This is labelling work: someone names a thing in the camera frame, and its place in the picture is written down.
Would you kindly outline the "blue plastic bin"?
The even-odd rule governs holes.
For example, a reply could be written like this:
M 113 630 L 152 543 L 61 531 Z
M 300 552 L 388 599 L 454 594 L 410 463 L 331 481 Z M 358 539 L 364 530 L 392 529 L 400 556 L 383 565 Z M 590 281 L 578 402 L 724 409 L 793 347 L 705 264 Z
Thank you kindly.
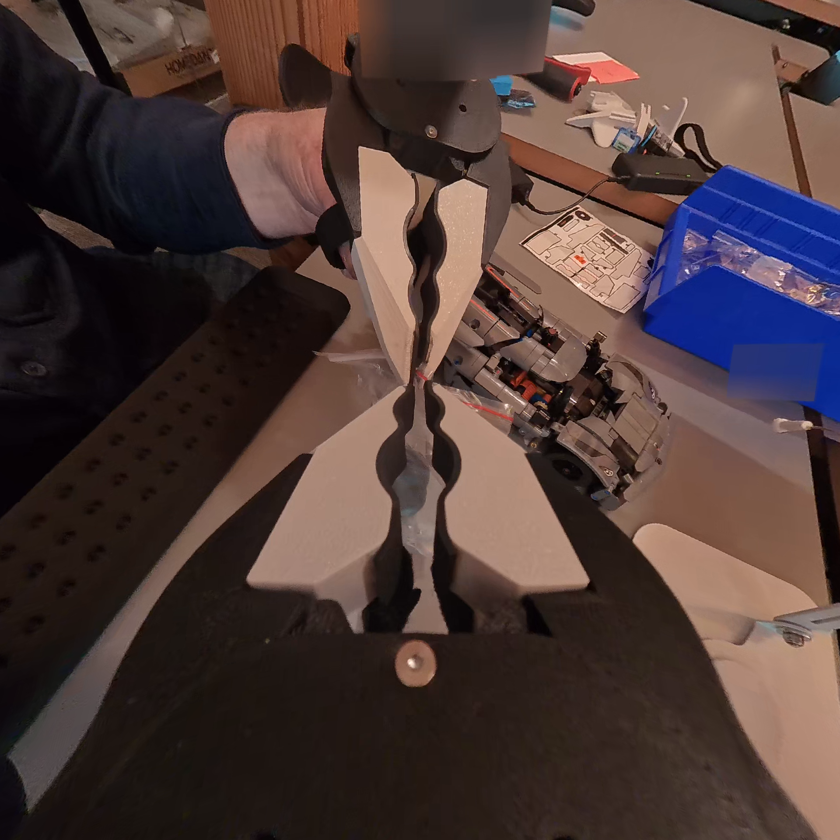
M 688 228 L 718 230 L 838 284 L 839 212 L 726 166 L 678 205 L 665 226 L 644 305 L 644 329 L 735 373 L 733 396 L 791 400 L 838 420 L 838 318 L 712 267 L 676 285 Z

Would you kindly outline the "black perforated office chair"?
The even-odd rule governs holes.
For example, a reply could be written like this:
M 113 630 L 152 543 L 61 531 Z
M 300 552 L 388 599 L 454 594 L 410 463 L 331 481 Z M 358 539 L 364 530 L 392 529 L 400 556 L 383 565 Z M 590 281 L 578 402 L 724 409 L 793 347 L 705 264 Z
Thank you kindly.
M 350 312 L 268 268 L 2 518 L 9 751 Z

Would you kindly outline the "red paper card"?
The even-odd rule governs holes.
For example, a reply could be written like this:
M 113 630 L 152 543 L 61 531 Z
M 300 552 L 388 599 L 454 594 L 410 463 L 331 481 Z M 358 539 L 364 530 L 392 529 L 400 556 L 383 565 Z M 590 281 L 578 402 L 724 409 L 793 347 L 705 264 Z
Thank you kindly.
M 603 51 L 555 54 L 552 58 L 570 67 L 587 69 L 589 80 L 602 85 L 635 81 L 640 78 L 635 70 Z

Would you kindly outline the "wooden support post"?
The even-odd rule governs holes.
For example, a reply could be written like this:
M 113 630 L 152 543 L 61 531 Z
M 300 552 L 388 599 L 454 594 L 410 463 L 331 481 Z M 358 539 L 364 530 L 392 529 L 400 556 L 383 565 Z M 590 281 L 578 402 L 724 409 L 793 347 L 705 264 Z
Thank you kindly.
M 348 75 L 344 47 L 359 30 L 357 1 L 205 1 L 229 104 L 283 110 L 278 57 L 299 44 Z

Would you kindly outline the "person's left forearm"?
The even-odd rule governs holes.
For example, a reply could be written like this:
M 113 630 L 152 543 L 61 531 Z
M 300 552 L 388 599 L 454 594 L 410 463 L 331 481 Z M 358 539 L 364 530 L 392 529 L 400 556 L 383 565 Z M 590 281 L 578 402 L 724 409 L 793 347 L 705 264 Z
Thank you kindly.
M 224 155 L 240 114 L 105 86 L 3 7 L 2 233 L 34 231 L 40 208 L 130 253 L 260 247 Z

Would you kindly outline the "small blue plastic part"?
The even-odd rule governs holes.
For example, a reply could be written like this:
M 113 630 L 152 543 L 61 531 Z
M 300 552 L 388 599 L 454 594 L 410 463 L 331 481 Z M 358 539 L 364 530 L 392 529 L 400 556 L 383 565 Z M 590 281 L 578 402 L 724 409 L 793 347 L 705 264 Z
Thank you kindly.
M 500 109 L 516 112 L 536 107 L 536 101 L 530 91 L 513 87 L 512 76 L 491 78 L 490 84 L 497 94 Z

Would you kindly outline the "black power adapter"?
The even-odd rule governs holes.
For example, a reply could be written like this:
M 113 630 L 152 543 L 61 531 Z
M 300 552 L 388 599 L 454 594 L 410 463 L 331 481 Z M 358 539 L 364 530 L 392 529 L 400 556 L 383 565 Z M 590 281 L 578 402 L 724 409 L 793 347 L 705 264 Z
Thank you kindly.
M 612 163 L 617 182 L 628 191 L 687 196 L 706 183 L 709 175 L 686 157 L 620 153 Z

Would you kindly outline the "white book stand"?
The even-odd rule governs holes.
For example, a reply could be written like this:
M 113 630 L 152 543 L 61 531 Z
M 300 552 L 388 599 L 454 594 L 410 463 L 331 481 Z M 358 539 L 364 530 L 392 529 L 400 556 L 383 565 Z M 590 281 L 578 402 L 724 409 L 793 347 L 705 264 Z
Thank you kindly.
M 663 524 L 635 545 L 697 630 L 742 729 L 819 838 L 839 838 L 839 703 L 834 636 L 794 647 L 770 626 L 816 608 L 792 584 Z

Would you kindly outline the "partly built lego car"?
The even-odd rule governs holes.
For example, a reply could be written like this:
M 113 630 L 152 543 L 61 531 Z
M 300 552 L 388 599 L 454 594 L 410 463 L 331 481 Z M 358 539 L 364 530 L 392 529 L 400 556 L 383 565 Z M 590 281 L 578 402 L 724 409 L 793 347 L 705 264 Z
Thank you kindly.
M 663 468 L 670 414 L 648 376 L 525 297 L 488 265 L 449 345 L 444 382 L 501 404 L 502 426 L 604 511 Z

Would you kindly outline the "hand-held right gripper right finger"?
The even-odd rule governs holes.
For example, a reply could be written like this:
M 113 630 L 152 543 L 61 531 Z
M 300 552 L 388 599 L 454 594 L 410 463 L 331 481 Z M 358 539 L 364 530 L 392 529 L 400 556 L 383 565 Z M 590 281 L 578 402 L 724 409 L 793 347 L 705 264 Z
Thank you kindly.
M 590 585 L 524 450 L 443 385 L 427 384 L 437 500 L 432 577 L 446 630 Z

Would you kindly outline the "clear bag of lego parts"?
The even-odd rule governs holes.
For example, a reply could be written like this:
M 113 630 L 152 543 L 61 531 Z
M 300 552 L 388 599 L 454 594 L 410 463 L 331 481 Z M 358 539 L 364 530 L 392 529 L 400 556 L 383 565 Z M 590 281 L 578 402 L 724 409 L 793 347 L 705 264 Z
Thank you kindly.
M 381 350 L 318 352 L 317 356 L 357 375 L 366 408 L 379 402 L 396 387 L 396 378 Z M 492 396 L 478 395 L 467 387 L 467 381 L 458 374 L 447 379 L 444 388 L 496 430 L 509 435 L 512 426 L 511 405 Z M 433 470 L 432 457 L 432 434 L 422 417 L 415 419 L 406 434 L 406 467 L 394 484 L 401 505 L 404 544 L 415 560 L 431 560 L 434 553 L 434 514 L 444 482 Z

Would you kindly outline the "brown cardboard box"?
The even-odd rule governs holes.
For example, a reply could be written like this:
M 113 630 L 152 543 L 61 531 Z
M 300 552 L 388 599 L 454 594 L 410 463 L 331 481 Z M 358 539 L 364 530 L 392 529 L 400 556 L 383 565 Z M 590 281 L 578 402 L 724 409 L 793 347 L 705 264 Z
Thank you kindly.
M 165 55 L 117 68 L 132 95 L 152 98 L 205 79 L 221 70 L 215 44 L 188 45 Z

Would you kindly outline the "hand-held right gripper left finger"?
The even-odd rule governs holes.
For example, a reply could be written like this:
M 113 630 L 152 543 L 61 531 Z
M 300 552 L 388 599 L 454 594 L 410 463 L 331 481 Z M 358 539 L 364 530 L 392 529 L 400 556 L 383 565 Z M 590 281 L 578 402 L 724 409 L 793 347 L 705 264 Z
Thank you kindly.
M 399 385 L 316 447 L 247 576 L 359 614 L 366 632 L 401 632 L 419 600 L 395 491 L 415 392 Z

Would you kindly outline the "clear plastic bags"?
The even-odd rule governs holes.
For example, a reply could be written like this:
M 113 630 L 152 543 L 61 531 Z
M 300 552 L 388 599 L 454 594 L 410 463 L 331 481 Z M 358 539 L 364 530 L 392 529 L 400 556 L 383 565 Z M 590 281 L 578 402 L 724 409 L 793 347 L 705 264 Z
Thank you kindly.
M 811 308 L 837 318 L 839 316 L 837 283 L 824 281 L 791 263 L 765 255 L 721 230 L 707 237 L 688 228 L 684 237 L 676 285 L 715 266 L 747 277 Z

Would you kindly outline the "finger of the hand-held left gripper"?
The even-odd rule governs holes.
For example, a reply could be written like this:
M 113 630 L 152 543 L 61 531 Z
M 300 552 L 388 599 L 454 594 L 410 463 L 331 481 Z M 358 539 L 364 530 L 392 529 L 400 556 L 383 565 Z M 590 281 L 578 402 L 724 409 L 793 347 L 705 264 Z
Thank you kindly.
M 488 190 L 464 178 L 437 186 L 423 216 L 427 275 L 418 369 L 433 375 L 445 356 L 482 272 Z
M 360 236 L 351 258 L 381 349 L 402 385 L 412 377 L 417 320 L 410 302 L 416 274 L 407 244 L 418 190 L 413 173 L 386 151 L 361 146 Z

